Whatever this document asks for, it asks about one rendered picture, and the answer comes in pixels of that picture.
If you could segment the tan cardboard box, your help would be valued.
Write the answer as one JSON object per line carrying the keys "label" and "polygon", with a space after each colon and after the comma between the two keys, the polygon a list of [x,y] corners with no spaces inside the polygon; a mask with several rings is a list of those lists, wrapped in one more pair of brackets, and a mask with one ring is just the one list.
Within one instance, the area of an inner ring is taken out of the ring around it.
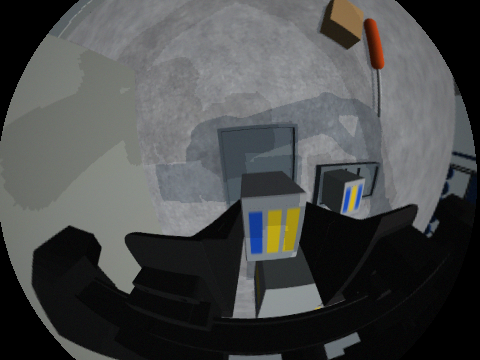
{"label": "tan cardboard box", "polygon": [[325,8],[320,33],[331,37],[341,47],[351,48],[359,43],[363,31],[364,13],[348,0],[331,0]]}

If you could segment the orange-handled screwdriver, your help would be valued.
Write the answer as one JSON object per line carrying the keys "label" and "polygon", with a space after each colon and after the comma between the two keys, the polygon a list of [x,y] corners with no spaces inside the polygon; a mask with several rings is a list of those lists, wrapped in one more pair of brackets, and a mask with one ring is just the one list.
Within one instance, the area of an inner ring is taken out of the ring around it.
{"label": "orange-handled screwdriver", "polygon": [[364,27],[365,28],[365,33],[367,33],[367,41],[368,41],[368,49],[369,49],[369,59],[371,59],[371,67],[373,67],[373,69],[377,69],[377,73],[376,73],[376,76],[377,76],[377,85],[379,85],[379,87],[377,87],[377,89],[379,89],[379,91],[377,91],[377,97],[379,97],[379,99],[377,99],[377,101],[379,101],[379,103],[377,103],[377,105],[379,105],[379,107],[377,107],[377,115],[381,115],[381,107],[383,107],[383,105],[381,105],[381,75],[380,75],[380,69],[384,67],[384,59],[383,59],[383,48],[381,48],[381,41],[380,41],[380,36],[379,36],[379,32],[377,32],[377,25],[376,25],[376,21],[373,20],[373,19],[367,19],[364,21]]}

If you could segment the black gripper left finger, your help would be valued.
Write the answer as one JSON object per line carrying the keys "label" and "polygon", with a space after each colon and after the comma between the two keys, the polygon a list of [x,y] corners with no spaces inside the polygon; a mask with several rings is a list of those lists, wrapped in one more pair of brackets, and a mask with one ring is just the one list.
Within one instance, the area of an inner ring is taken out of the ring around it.
{"label": "black gripper left finger", "polygon": [[244,241],[241,200],[191,237],[132,232],[125,244],[141,268],[203,277],[221,317],[233,319]]}

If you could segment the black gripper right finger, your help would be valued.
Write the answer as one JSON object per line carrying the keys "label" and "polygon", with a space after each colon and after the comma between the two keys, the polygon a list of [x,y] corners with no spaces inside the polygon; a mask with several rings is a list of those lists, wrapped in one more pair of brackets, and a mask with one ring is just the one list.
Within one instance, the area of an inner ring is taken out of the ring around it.
{"label": "black gripper right finger", "polygon": [[357,220],[309,201],[305,203],[300,247],[324,307],[345,300],[344,289],[371,255],[375,243],[381,236],[412,225],[417,211],[417,204],[405,204],[403,208]]}

